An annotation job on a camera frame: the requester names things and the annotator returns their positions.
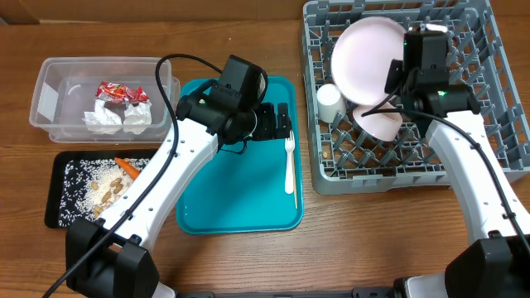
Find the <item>crumpled paper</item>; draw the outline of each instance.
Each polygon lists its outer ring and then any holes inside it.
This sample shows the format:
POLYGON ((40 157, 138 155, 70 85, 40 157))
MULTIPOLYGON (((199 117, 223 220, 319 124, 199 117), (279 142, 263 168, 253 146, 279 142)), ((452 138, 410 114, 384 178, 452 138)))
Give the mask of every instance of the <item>crumpled paper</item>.
MULTIPOLYGON (((84 123, 86 125, 122 125, 122 119, 114 112, 104 107, 105 102, 101 99, 96 99, 93 112, 84 112, 84 123)), ((87 127, 91 132, 98 134, 114 134, 121 127, 105 128, 105 127, 87 127)))
MULTIPOLYGON (((145 103, 139 103, 138 106, 134 107, 132 104, 125 110, 125 120, 123 125, 133 124, 151 124, 151 101, 145 103)), ((124 132, 132 132, 134 134, 140 134, 145 127, 127 128, 124 127, 124 132)))

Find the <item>carrot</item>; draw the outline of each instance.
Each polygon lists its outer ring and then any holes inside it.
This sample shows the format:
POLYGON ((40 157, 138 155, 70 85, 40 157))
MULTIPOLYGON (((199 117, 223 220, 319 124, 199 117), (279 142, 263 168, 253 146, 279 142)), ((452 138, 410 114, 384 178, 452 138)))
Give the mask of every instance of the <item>carrot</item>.
POLYGON ((131 177, 133 180, 136 180, 138 175, 140 175, 140 171, 137 170, 134 166, 131 166, 128 162, 124 161, 121 158, 114 157, 114 160, 118 164, 118 166, 121 166, 122 169, 131 177))

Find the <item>teal tray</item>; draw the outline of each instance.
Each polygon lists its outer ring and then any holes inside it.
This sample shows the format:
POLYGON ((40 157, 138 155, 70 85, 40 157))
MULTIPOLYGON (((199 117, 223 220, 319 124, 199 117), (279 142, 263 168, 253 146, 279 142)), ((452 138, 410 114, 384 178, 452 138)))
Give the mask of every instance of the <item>teal tray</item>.
MULTIPOLYGON (((206 79, 182 88, 189 94, 206 79)), ((287 154, 284 140, 248 142, 242 155, 220 151, 197 173, 176 204, 176 221, 186 233, 217 234, 285 231, 304 215, 300 142, 295 90, 289 80, 270 77, 264 103, 287 103, 295 134, 296 196, 285 193, 287 154)), ((240 151, 242 144, 223 147, 240 151)))

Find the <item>gray dish rack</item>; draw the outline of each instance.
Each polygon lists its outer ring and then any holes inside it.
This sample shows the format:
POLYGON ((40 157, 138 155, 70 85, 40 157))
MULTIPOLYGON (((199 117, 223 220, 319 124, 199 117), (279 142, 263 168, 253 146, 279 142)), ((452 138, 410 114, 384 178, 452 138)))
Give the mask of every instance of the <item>gray dish rack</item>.
POLYGON ((348 115, 338 113, 332 124, 319 121, 316 90, 333 82, 330 57, 334 44, 342 31, 364 17, 389 17, 405 28, 427 22, 448 26, 451 83, 472 86, 489 141, 508 180, 530 171, 530 129, 489 1, 310 1, 303 13, 301 62, 311 178, 318 193, 373 193, 450 184, 436 153, 406 119, 393 142, 374 139, 348 115))

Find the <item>plastic fork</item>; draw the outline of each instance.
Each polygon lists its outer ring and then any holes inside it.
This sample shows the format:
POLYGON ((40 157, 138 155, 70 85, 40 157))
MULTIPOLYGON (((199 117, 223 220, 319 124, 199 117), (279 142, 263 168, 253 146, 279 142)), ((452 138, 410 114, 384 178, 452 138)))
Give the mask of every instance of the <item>plastic fork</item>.
POLYGON ((291 136, 285 139, 285 151, 287 152, 287 168, 285 172, 285 192, 292 194, 294 191, 294 176, 292 171, 292 152, 295 151, 295 136, 291 131, 291 136))

